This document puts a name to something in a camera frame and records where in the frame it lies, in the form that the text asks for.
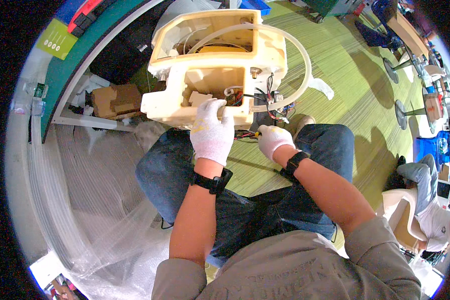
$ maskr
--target gray shirt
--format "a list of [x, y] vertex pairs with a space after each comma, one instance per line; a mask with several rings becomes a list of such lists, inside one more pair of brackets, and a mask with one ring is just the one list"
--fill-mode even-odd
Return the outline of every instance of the gray shirt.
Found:
[[264, 238], [235, 253], [209, 285], [198, 264], [167, 259], [152, 299], [420, 299], [420, 281], [385, 218], [361, 224], [345, 249], [350, 259], [302, 230]]

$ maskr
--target yellow component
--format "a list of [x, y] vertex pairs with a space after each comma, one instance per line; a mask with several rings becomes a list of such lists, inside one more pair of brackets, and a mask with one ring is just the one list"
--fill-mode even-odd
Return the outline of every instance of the yellow component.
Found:
[[242, 48], [238, 47], [226, 47], [226, 46], [216, 46], [216, 45], [208, 45], [202, 47], [198, 53], [207, 53], [207, 52], [246, 52]]

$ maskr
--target beige plastic housing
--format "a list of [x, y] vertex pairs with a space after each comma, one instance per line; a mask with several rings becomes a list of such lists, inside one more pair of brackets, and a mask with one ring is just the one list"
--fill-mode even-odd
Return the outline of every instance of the beige plastic housing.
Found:
[[[152, 120], [190, 129], [197, 115], [197, 107], [189, 101], [192, 92], [224, 99], [226, 88], [242, 86], [244, 94], [253, 95], [255, 87], [266, 91], [266, 80], [271, 72], [274, 74], [272, 90], [276, 90], [288, 70], [285, 39], [279, 34], [257, 29], [232, 31], [210, 43], [232, 43], [250, 52], [239, 48], [230, 51], [234, 48], [228, 48], [226, 52], [183, 54], [185, 41], [185, 50], [189, 51], [207, 35], [243, 22], [261, 24], [260, 11], [200, 11], [180, 15], [160, 28], [152, 40], [154, 49], [148, 71], [157, 78], [166, 78], [166, 89], [144, 94], [140, 110]], [[251, 68], [261, 69], [256, 79], [252, 78]], [[253, 98], [244, 97], [242, 105], [230, 106], [235, 129], [250, 128], [253, 103]]]

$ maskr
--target round table base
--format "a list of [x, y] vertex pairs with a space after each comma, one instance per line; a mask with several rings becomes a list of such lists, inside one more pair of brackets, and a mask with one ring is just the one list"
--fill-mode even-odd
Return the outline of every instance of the round table base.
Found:
[[395, 72], [395, 70], [392, 66], [392, 62], [389, 61], [388, 58], [384, 57], [383, 65], [385, 66], [385, 70], [387, 71], [387, 74], [390, 77], [390, 79], [397, 84], [398, 83], [398, 74], [397, 74], [397, 72]]
[[397, 117], [397, 122], [400, 128], [402, 130], [407, 129], [408, 118], [405, 115], [405, 106], [400, 100], [395, 102], [395, 116]]

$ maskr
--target green carpet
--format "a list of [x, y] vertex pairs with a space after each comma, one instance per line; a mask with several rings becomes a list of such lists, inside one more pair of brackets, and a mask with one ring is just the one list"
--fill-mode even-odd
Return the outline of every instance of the green carpet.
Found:
[[[355, 135], [353, 183], [376, 209], [396, 156], [412, 148], [410, 130], [398, 127], [394, 102], [400, 99], [407, 110], [422, 107], [420, 83], [410, 83], [402, 70], [398, 71], [399, 84], [389, 79], [382, 58], [397, 63], [396, 58], [387, 49], [368, 47], [353, 23], [353, 15], [343, 21], [327, 17], [322, 24], [315, 24], [303, 9], [291, 3], [268, 5], [271, 13], [263, 17], [264, 23], [297, 38], [311, 58], [313, 76], [324, 80], [335, 92], [334, 98], [328, 100], [323, 93], [308, 88], [298, 99], [296, 113], [286, 128], [294, 128], [305, 114], [315, 117], [318, 123], [348, 126]], [[376, 25], [376, 20], [370, 18], [363, 21], [368, 26]], [[289, 42], [287, 59], [288, 73], [278, 88], [285, 96], [298, 89], [305, 74], [303, 59]], [[144, 75], [138, 74], [134, 81], [145, 92], [148, 88]], [[227, 168], [234, 172], [227, 188], [240, 195], [258, 195], [290, 185], [274, 171], [279, 165], [265, 158], [257, 143], [249, 139], [234, 143]], [[339, 234], [335, 245], [340, 248], [343, 243]]]

